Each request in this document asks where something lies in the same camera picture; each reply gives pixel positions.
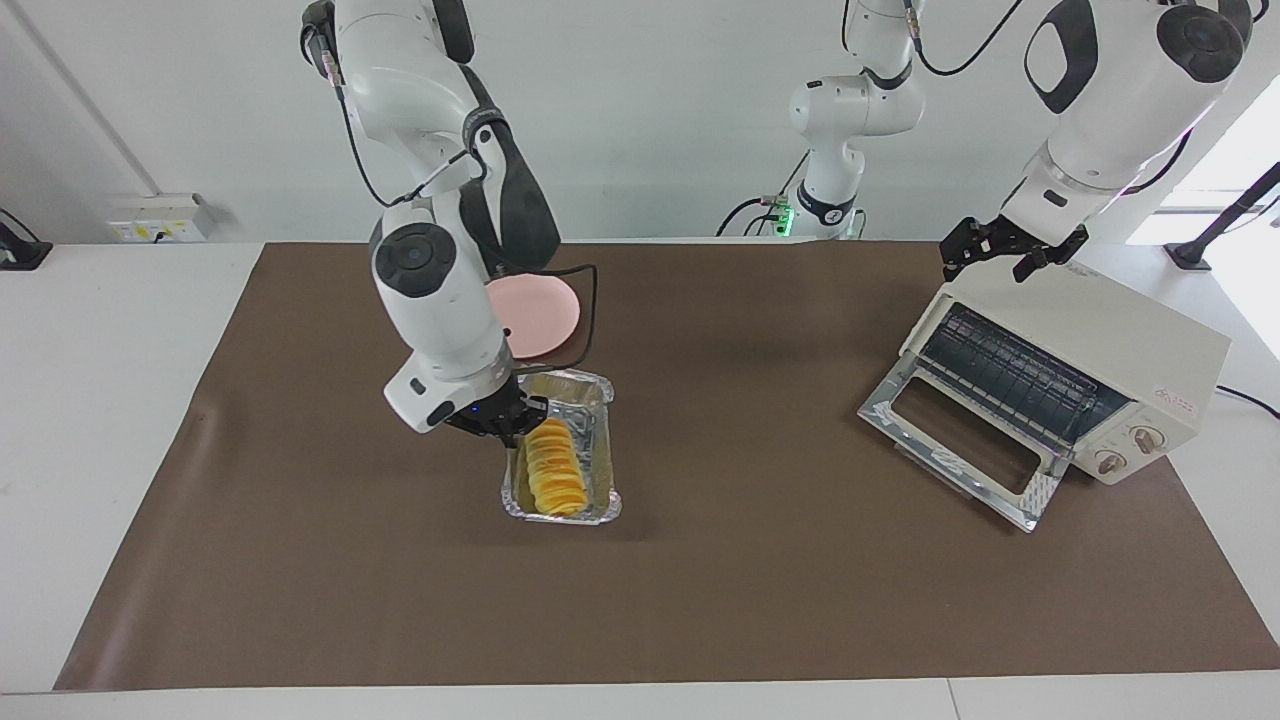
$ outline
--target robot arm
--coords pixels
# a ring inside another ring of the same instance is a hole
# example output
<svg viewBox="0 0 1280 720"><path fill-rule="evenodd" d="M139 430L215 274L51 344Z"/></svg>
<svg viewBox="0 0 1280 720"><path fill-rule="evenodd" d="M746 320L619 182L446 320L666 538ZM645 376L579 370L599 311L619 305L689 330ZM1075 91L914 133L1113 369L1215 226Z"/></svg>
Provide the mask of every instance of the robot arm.
<svg viewBox="0 0 1280 720"><path fill-rule="evenodd" d="M1024 255L1018 282L1070 260L1089 237L1082 223L1124 196L1222 96L1251 31L1245 0L1219 0L1216 12L1196 3L1062 0L1024 61L1057 128L1000 217L989 224L966 218L942 241L946 279L997 255Z"/></svg>
<svg viewBox="0 0 1280 720"><path fill-rule="evenodd" d="M547 402L521 393L484 286L545 268L559 233L506 118L465 64L474 47L461 0L314 3L302 42L352 127L398 151L420 183L388 204L370 238L379 296L412 348L387 400L417 432L449 424L513 447Z"/></svg>
<svg viewBox="0 0 1280 720"><path fill-rule="evenodd" d="M842 236L867 165L854 140L906 132L924 114L902 0L856 0L845 45L863 64L860 74L819 78L791 97L791 124L812 149L808 174L788 199L792 234Z"/></svg>

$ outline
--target round pink plate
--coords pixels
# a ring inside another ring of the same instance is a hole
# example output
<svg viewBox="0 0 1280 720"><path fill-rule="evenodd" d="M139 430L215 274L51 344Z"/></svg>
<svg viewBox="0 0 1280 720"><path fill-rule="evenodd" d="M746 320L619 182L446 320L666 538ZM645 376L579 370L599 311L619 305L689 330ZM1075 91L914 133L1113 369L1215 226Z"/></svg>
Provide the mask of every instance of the round pink plate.
<svg viewBox="0 0 1280 720"><path fill-rule="evenodd" d="M559 278L513 275L489 283L489 301L517 360L539 357L564 345L582 315L577 293Z"/></svg>

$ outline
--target bread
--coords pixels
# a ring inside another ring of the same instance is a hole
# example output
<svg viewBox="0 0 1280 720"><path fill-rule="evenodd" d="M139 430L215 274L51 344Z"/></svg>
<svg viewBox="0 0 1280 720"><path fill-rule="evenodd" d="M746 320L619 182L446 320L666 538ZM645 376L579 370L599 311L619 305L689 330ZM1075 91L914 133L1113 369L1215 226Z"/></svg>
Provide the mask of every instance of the bread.
<svg viewBox="0 0 1280 720"><path fill-rule="evenodd" d="M577 464L568 425L548 418L525 436L525 461L534 505L544 515L566 518L586 507L582 469Z"/></svg>

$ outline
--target white table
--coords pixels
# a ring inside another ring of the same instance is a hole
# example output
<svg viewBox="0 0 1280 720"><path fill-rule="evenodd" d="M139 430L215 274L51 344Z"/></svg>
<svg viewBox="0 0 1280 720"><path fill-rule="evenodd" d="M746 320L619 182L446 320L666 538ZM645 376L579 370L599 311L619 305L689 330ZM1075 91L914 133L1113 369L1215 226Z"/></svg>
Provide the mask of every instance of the white table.
<svg viewBox="0 0 1280 720"><path fill-rule="evenodd" d="M38 273L0 275L0 692L29 693L0 697L0 717L1280 716L1280 673L42 694L260 251L64 246ZM1082 258L1230 336L1224 383L1280 398L1280 363L1212 275L1180 273L1152 247L1087 246ZM1203 434L1172 460L1280 634L1280 424L1217 397Z"/></svg>

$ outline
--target brown table mat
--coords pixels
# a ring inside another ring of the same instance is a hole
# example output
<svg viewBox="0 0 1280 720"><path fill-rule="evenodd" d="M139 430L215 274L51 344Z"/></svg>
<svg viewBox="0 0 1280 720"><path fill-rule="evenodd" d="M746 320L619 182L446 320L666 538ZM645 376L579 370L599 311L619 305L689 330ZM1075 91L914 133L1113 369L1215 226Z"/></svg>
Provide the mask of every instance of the brown table mat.
<svg viewBox="0 0 1280 720"><path fill-rule="evenodd" d="M1024 536L856 419L933 246L557 260L600 264L621 519L508 518L497 441L383 401L365 247L269 246L58 689L1280 667L1167 462Z"/></svg>

